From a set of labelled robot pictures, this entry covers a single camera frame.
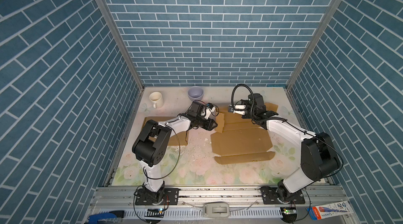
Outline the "brown cardboard box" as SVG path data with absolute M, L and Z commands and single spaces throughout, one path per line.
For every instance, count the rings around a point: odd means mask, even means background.
M 173 121 L 175 118 L 174 117 L 159 117 L 159 116 L 152 116 L 152 117 L 146 117 L 144 118 L 142 127 L 146 125 L 146 123 L 149 120 L 153 120 L 155 122 L 165 122 L 165 121 Z M 166 128 L 166 126 L 159 126 L 157 133 L 162 132 L 163 136 L 165 137 L 165 134 L 167 132 L 171 132 L 171 137 L 167 143 L 167 146 L 187 146 L 188 145 L 188 133 L 186 131 L 183 132 L 178 132 L 177 129 L 175 129 L 177 135 L 174 133 L 174 131 Z

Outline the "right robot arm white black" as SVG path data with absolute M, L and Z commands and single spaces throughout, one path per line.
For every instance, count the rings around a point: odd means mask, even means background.
M 276 112 L 266 110 L 260 94 L 250 94 L 247 100 L 232 102 L 232 106 L 233 113 L 242 115 L 243 119 L 251 119 L 254 124 L 300 148 L 300 167 L 278 183 L 278 201 L 294 201 L 302 195 L 301 189 L 333 176 L 344 166 L 328 134 L 305 130 L 280 118 Z

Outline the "brown cardboard sheet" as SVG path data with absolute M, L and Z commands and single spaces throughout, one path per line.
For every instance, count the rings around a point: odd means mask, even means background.
M 218 126 L 211 134 L 214 160 L 220 165 L 269 161 L 275 152 L 270 151 L 273 144 L 269 131 L 250 119 L 228 111 L 228 104 L 218 105 L 219 115 L 215 121 Z

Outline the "small green circuit board right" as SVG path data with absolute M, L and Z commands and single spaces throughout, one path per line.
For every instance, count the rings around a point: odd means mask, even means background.
M 297 215 L 297 209 L 296 208 L 282 208 L 282 214 L 283 215 Z

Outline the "lavender speckled ceramic cup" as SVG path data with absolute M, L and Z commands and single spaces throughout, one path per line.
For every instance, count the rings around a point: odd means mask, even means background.
M 191 101 L 202 100 L 204 96 L 204 90 L 199 86 L 190 87 L 190 89 L 187 91 L 187 95 Z

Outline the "aluminium mounting rail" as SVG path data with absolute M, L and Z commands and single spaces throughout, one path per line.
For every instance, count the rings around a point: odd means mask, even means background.
M 261 205 L 289 206 L 278 200 L 273 185 L 261 189 L 261 185 L 243 186 L 168 186 L 169 195 L 163 200 L 164 203 L 174 207 L 201 206 L 204 203 L 227 202 L 230 206 L 255 207 Z M 131 209 L 136 187 L 112 186 L 97 188 L 90 209 L 118 208 Z M 317 206 L 323 204 L 346 201 L 347 196 L 341 186 L 328 184 L 312 184 L 304 189 L 300 195 L 305 203 L 295 202 L 295 206 Z

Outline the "blue tool at bottom left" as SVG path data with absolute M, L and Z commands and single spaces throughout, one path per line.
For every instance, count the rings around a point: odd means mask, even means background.
M 109 212 L 101 212 L 90 215 L 86 224 L 117 224 L 120 223 L 125 216 L 124 210 L 114 210 Z

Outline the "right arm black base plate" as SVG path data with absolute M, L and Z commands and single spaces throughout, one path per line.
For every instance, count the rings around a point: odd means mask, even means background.
M 275 204 L 305 204 L 305 199 L 301 190 L 290 193 L 286 189 L 280 187 L 262 186 L 260 188 L 263 203 L 265 205 Z

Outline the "white red blue carton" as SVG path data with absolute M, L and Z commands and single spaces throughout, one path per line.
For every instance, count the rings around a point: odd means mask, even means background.
M 342 201 L 326 205 L 308 207 L 307 213 L 312 218 L 312 220 L 321 220 L 335 216 L 352 214 L 353 208 L 348 201 Z

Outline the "white ceramic mug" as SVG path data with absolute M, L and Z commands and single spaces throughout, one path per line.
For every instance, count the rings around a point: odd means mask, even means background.
M 154 109 L 160 109 L 164 106 L 164 99 L 160 92 L 156 91 L 149 95 L 149 99 L 152 102 Z

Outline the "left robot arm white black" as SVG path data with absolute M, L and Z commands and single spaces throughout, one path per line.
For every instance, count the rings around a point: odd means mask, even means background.
M 194 100 L 185 113 L 173 119 L 159 122 L 151 119 L 145 122 L 132 146 L 132 152 L 140 161 L 146 176 L 146 192 L 158 195 L 165 189 L 166 176 L 161 175 L 160 162 L 165 156 L 170 138 L 194 128 L 206 131 L 215 129 L 218 126 L 215 121 L 218 113 L 216 105 Z

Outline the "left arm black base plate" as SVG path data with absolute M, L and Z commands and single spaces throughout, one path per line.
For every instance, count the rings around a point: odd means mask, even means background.
M 179 198 L 179 188 L 164 188 L 157 192 L 152 192 L 145 187 L 141 187 L 136 192 L 136 206 L 177 205 Z

